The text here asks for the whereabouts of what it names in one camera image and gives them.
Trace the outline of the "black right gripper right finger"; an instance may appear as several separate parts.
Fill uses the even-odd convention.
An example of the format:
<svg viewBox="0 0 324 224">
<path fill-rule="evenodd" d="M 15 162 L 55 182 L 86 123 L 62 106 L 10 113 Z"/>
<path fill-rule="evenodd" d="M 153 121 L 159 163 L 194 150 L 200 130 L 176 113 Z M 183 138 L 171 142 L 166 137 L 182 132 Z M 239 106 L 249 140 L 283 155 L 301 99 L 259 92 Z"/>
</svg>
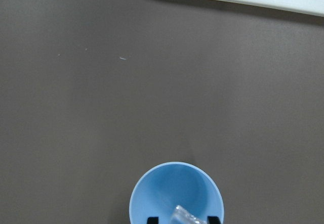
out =
<svg viewBox="0 0 324 224">
<path fill-rule="evenodd" d="M 221 224 L 221 221 L 217 216 L 208 216 L 208 224 Z"/>
</svg>

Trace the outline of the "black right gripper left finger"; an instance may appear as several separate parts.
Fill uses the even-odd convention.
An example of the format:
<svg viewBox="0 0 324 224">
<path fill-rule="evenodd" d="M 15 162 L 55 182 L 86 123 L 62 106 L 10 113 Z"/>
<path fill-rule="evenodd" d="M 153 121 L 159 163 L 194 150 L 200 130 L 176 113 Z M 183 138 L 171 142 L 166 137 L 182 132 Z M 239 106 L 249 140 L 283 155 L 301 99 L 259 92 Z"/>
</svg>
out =
<svg viewBox="0 0 324 224">
<path fill-rule="evenodd" d="M 159 217 L 158 216 L 150 216 L 147 219 L 147 224 L 159 224 Z"/>
</svg>

